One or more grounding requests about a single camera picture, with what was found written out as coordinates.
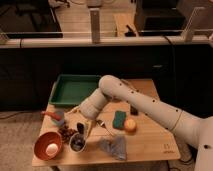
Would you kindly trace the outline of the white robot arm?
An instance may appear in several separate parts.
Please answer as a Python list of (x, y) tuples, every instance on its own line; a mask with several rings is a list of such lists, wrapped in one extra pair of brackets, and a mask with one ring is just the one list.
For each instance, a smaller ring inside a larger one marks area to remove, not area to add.
[(80, 103), (82, 115), (95, 120), (111, 99), (126, 101), (198, 150), (194, 171), (213, 171), (213, 116), (200, 118), (128, 87), (105, 75), (98, 88)]

